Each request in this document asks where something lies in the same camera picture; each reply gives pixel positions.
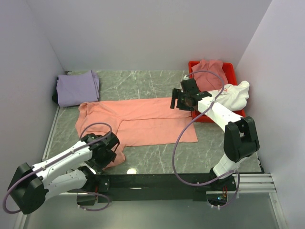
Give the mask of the aluminium frame rail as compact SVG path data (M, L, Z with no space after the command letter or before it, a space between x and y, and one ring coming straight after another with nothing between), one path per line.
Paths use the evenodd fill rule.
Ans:
M193 79L191 74L188 74L187 76L189 79ZM81 133L80 139L85 135L87 134ZM212 180L211 171L209 173L179 174L179 176L187 182L197 184ZM237 171L232 173L232 176L234 177L236 184L235 191L225 190L222 192L206 192L206 201L209 202L213 208L221 209L231 203L232 200L227 197L229 193L233 193L233 197L237 198L238 193L274 193L276 191L270 174L240 174ZM99 202L105 201L107 204L112 202L108 196L98 192L95 195L80 192L79 190L72 190L67 193L77 194L78 206L81 209L85 209L88 204L93 203L95 200Z

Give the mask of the salmon pink t shirt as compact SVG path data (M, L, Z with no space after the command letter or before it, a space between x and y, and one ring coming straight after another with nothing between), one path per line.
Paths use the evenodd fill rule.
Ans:
M75 124L78 134L105 135L109 130L118 137L117 157L107 167L125 162L125 147L198 141L189 111L170 108L170 98L133 99L82 103Z

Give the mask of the folded lavender t shirt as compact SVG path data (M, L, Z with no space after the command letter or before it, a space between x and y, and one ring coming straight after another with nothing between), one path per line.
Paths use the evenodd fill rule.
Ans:
M100 98L99 89L99 77L92 70L79 75L59 75L52 100L60 107L97 102Z

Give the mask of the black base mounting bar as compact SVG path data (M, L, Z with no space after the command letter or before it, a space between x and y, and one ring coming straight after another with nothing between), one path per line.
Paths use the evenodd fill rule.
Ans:
M211 184L193 187L182 183L175 174L103 174L95 181L87 181L80 191L98 192L111 201L183 200L206 201L208 191L235 191L234 177Z

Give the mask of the red plastic bin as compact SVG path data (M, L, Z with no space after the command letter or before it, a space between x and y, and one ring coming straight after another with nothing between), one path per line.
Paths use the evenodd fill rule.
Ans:
M194 67L197 64L199 64L199 61L189 61L188 62L189 73L193 72L192 67ZM225 73L225 76L228 80L228 83L230 83L232 85L237 85L238 81L236 79L235 70L234 70L233 65L231 63L224 62L222 69ZM238 114L242 117L246 116L244 109L239 110L239 111L234 111L234 113L236 113L236 114ZM199 114L200 113L197 112L197 111L191 111L192 119L196 118ZM209 117L207 117L206 115L203 115L202 117L197 119L196 122L199 122L199 123L214 123L214 121L212 119L210 119Z

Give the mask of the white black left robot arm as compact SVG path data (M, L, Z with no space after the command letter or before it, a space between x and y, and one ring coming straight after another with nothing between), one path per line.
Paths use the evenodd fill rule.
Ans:
M20 165L9 184L8 195L28 215L61 193L79 190L90 195L106 192L109 179L102 170L116 159L120 144L113 133L87 134L72 147L46 161Z

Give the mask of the white printed t shirt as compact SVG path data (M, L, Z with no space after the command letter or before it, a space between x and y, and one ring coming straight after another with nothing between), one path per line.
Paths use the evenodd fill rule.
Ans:
M246 107L249 98L248 81L242 81L239 85L225 84L223 92L216 98L216 102L222 104L231 111L239 111Z

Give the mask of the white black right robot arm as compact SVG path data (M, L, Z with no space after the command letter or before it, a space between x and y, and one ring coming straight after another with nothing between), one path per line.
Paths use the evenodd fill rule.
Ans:
M212 168L209 181L190 183L183 180L175 171L176 177L189 186L202 187L210 185L214 190L225 186L225 178L237 172L240 164L260 148L254 119L242 117L217 101L218 96L209 92L201 92L195 79L181 81L181 89L172 90L170 108L185 111L197 110L200 115L207 116L224 132L224 155Z

